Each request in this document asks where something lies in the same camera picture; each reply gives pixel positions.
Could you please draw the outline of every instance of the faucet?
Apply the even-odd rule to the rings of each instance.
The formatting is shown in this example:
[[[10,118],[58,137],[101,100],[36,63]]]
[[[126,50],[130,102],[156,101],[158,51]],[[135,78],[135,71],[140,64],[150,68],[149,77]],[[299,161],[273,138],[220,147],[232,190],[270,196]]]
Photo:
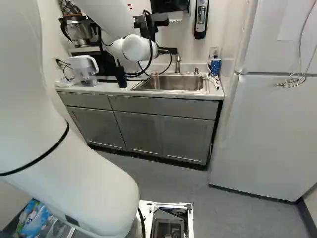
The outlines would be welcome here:
[[[175,56],[175,73],[180,73],[180,62],[182,58],[180,57],[179,53]]]
[[[195,67],[195,69],[194,69],[194,71],[195,71],[195,72],[194,72],[194,75],[198,75],[198,74],[199,74],[198,70],[199,70],[199,69],[198,69],[197,67]]]

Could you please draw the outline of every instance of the electrical outlet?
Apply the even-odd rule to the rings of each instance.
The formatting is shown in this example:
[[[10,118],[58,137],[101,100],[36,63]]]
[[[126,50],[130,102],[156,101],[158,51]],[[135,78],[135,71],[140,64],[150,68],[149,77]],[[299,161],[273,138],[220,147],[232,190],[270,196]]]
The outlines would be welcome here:
[[[56,61],[58,59],[59,59],[58,57],[52,57],[52,61],[56,69],[60,69],[60,65]]]

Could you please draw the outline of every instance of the soap dispenser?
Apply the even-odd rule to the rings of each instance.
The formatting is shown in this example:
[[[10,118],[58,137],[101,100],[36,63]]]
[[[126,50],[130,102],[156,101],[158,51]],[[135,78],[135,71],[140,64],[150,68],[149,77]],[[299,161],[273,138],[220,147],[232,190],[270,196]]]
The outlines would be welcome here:
[[[203,39],[207,32],[209,0],[196,0],[195,39]]]

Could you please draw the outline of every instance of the cabinet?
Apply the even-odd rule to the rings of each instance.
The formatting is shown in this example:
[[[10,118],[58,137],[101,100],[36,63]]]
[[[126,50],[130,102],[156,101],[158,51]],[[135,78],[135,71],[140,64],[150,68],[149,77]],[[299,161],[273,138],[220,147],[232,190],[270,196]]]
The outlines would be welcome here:
[[[59,92],[86,141],[206,165],[219,101]]]
[[[114,112],[127,150],[162,156],[160,117],[154,115]]]
[[[160,117],[165,158],[205,165],[208,159],[213,120]]]
[[[206,164],[213,120],[114,113],[129,151]]]
[[[119,126],[112,111],[67,107],[88,143],[125,149]]]

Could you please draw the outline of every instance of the paper towel dispenser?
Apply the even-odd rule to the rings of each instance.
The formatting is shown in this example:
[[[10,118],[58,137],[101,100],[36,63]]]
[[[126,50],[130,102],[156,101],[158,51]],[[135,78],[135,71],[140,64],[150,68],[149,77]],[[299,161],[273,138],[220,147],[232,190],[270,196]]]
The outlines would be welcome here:
[[[190,10],[190,0],[151,0],[152,13]]]

